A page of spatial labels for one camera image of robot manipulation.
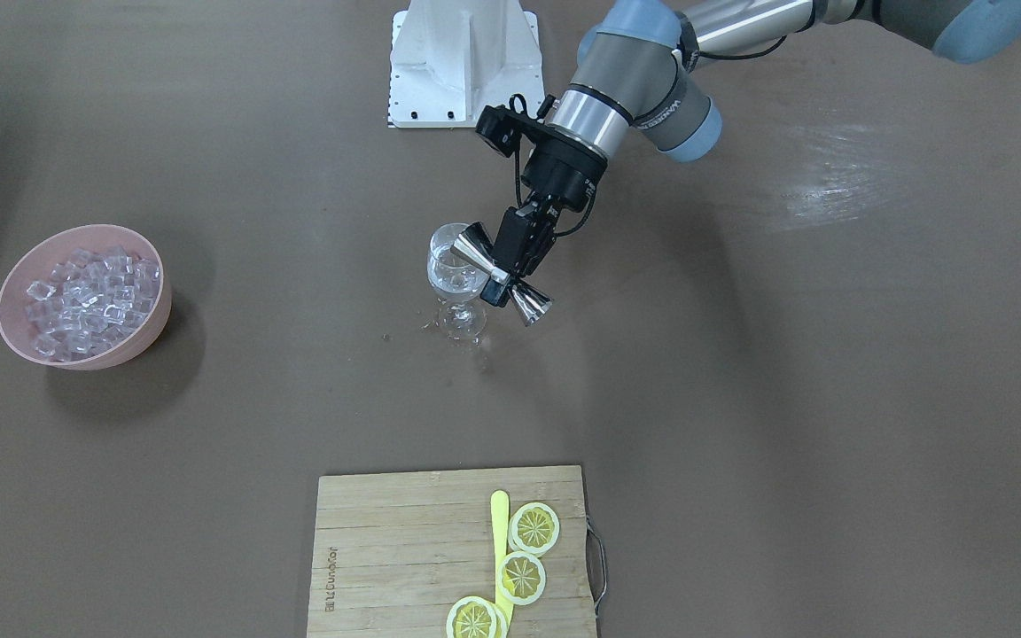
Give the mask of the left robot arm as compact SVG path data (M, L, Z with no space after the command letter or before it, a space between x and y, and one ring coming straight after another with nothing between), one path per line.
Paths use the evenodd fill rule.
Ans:
M583 37L578 67L560 97L535 113L514 96L486 106L477 134L517 159L516 195L498 233L471 223L451 252L486 275L481 298L514 306L532 324L551 299L527 282L564 237L564 213L590 218L607 163L629 130L678 163L704 157L720 140L722 116L693 73L713 62L746 61L819 24L876 24L940 59L975 64L1021 36L1021 1L701 1L676 11L661 1L617 1Z

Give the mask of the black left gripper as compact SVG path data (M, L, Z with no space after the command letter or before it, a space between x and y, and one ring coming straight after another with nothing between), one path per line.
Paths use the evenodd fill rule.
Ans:
M607 158L599 150L557 127L524 124L521 132L534 143L521 178L530 194L521 206L505 211L490 249L495 266L508 274L505 284L490 280L479 295L493 307L506 307L514 287L539 266L555 243L557 216L542 206L582 210L607 169Z

